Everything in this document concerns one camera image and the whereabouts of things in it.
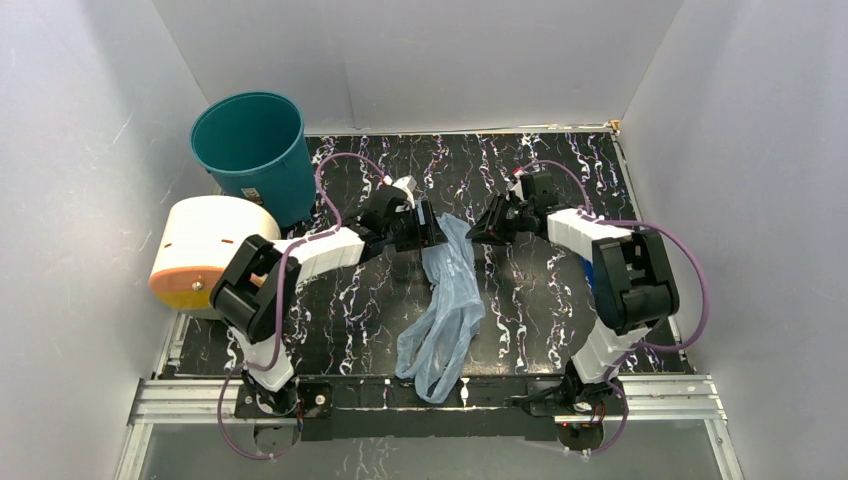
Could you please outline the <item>blue stapler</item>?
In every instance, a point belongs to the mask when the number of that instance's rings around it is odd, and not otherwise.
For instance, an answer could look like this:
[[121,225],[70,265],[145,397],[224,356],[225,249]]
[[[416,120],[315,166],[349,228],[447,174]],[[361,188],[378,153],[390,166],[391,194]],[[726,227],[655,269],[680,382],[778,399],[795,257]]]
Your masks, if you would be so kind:
[[594,267],[590,260],[582,258],[581,265],[584,269],[584,273],[586,276],[586,280],[589,286],[589,290],[594,293],[595,292],[595,279],[594,279]]

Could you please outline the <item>light blue plastic bag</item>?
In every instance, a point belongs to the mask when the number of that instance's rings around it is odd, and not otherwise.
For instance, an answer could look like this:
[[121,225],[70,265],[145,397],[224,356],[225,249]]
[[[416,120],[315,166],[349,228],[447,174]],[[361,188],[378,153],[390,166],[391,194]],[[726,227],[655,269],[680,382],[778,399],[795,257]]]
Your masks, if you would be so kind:
[[471,341],[485,316],[476,280],[470,225],[449,213],[437,219],[447,242],[422,252],[432,285],[425,312],[397,338],[395,375],[414,383],[418,397],[445,402],[463,373]]

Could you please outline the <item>cream orange round container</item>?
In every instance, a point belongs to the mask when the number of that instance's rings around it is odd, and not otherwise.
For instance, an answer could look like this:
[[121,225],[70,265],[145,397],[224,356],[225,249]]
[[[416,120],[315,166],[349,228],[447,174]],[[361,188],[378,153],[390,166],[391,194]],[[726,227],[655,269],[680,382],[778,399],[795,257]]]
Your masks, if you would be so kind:
[[206,195],[177,202],[149,277],[151,291],[178,312],[219,320],[210,293],[241,243],[254,234],[281,238],[272,216],[248,200]]

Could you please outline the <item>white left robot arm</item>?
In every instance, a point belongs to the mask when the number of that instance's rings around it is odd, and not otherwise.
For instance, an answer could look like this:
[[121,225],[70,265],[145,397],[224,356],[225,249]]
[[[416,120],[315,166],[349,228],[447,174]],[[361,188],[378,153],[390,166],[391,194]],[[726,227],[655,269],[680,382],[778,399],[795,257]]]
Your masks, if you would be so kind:
[[289,240],[248,236],[212,289],[210,304],[241,349],[241,377],[263,407],[286,416],[298,404],[295,369],[282,333],[301,284],[366,263],[388,247],[428,250],[446,241],[431,203],[396,185],[380,187],[327,230]]

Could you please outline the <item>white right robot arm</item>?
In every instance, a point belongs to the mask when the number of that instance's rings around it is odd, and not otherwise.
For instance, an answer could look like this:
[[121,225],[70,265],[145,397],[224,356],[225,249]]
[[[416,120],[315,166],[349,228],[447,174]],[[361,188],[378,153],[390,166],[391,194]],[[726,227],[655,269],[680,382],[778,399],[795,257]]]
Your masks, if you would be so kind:
[[679,309],[679,293],[662,235],[605,224],[560,200],[547,171],[514,171],[473,224],[474,243],[506,246],[531,233],[577,254],[588,269],[598,315],[584,345],[566,363],[562,379],[532,386],[510,404],[528,411],[545,404],[590,413],[612,395],[620,366],[661,320]]

